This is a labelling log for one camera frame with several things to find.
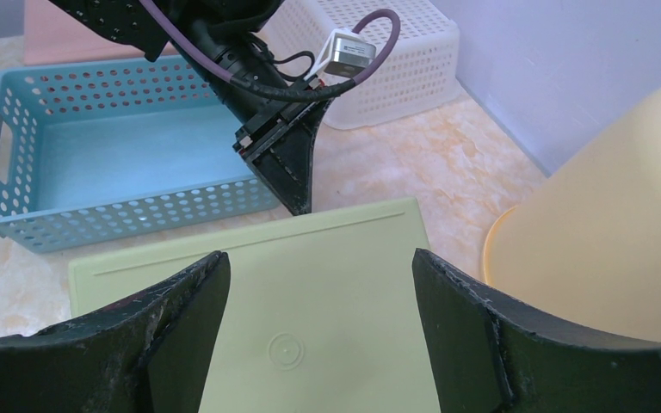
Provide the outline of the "green plastic basket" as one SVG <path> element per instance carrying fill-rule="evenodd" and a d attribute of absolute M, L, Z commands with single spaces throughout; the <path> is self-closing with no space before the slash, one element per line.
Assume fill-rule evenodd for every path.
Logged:
<path fill-rule="evenodd" d="M 411 262 L 429 244 L 402 198 L 74 260 L 80 316 L 220 250 L 231 286 L 204 412 L 437 412 Z"/>

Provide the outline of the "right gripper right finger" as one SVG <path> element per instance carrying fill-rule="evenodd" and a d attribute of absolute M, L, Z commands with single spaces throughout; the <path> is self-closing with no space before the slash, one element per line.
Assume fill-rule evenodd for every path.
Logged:
<path fill-rule="evenodd" d="M 661 412 L 661 343 L 555 317 L 429 250 L 411 264 L 444 412 Z"/>

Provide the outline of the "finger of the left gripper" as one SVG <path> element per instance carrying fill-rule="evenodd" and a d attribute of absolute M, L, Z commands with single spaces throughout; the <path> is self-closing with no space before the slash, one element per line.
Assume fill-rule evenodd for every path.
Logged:
<path fill-rule="evenodd" d="M 315 141 L 308 144 L 291 145 L 300 149 L 291 157 L 283 152 L 260 156 L 249 163 L 250 169 L 274 194 L 281 204 L 293 215 L 304 215 L 312 211 L 312 171 Z"/>

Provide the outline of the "pink plastic basket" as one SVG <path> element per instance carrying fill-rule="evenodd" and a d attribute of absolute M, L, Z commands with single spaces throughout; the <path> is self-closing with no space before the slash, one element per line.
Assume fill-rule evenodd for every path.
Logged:
<path fill-rule="evenodd" d="M 117 8 L 123 15 L 127 5 L 138 1 L 77 1 L 75 15 L 61 10 L 50 1 L 26 1 L 24 15 L 23 61 L 26 65 L 49 65 L 84 61 L 142 58 L 145 53 L 134 46 L 106 40 L 82 23 L 89 12 L 97 14 L 106 7 Z"/>

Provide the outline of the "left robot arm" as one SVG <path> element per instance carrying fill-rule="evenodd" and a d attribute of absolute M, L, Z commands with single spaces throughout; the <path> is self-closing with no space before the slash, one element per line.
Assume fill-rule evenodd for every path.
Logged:
<path fill-rule="evenodd" d="M 172 45 L 240 120 L 235 152 L 293 215 L 312 210 L 320 122 L 338 95 L 312 72 L 287 75 L 256 36 L 278 1 L 56 1 L 91 32 L 155 61 Z"/>

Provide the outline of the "yellow capybara bucket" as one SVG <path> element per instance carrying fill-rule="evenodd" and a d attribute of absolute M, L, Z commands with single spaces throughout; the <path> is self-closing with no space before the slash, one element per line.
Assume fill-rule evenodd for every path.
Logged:
<path fill-rule="evenodd" d="M 556 317 L 661 342 L 661 88 L 504 213 L 481 268 Z"/>

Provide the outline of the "blue basket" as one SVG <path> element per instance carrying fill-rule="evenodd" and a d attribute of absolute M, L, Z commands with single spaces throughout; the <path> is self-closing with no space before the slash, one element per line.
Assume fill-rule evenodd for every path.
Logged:
<path fill-rule="evenodd" d="M 36 254 L 276 208 L 179 56 L 0 71 L 0 237 Z"/>

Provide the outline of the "white mesh plastic basket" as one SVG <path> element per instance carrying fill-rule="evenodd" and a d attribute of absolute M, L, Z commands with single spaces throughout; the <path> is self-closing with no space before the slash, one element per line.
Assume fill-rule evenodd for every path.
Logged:
<path fill-rule="evenodd" d="M 278 59 L 320 53 L 333 29 L 351 29 L 377 9 L 398 14 L 398 41 L 366 82 L 330 105 L 324 123 L 332 128 L 379 125 L 436 108 L 460 93 L 460 29 L 430 1 L 286 1 L 260 36 Z"/>

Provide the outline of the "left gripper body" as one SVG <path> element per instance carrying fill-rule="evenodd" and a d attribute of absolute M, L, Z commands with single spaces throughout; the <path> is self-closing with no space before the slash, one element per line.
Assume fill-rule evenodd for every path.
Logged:
<path fill-rule="evenodd" d="M 232 149 L 246 162 L 254 163 L 265 154 L 291 157 L 300 149 L 289 146 L 308 144 L 312 147 L 320 123 L 331 101 L 267 101 L 235 133 Z"/>

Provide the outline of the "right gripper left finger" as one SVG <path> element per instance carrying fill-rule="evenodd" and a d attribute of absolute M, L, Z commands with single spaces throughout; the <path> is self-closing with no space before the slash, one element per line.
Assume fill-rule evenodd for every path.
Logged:
<path fill-rule="evenodd" d="M 31 336 L 0 337 L 0 412 L 196 412 L 231 285 L 215 251 Z"/>

